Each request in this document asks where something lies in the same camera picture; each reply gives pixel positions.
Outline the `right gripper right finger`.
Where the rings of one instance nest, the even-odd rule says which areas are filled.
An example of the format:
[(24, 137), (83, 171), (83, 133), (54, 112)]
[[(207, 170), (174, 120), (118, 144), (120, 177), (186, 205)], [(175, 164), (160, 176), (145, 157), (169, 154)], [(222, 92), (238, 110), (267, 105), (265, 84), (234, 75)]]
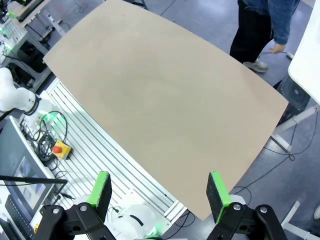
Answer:
[(287, 239), (271, 206), (262, 204), (252, 209), (232, 201), (219, 172), (209, 173), (206, 195), (215, 222), (209, 240), (231, 240), (234, 234), (249, 240)]

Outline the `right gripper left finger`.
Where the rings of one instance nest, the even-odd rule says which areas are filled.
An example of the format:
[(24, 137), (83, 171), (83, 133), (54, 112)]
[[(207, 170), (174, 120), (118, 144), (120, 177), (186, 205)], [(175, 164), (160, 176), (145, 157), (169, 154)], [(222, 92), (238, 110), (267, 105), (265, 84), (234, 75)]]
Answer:
[(112, 196), (111, 177), (100, 171), (88, 199), (65, 210), (49, 205), (34, 235), (35, 240), (73, 240), (87, 235), (90, 240), (111, 240), (112, 233), (104, 224)]

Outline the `person's left hand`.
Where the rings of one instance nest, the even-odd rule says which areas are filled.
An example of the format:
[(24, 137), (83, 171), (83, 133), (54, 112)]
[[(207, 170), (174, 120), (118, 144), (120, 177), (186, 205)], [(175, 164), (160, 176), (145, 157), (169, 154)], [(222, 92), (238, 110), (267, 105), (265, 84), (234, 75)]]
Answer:
[(279, 54), (286, 49), (285, 44), (274, 43), (274, 46), (269, 48), (268, 51), (273, 54)]

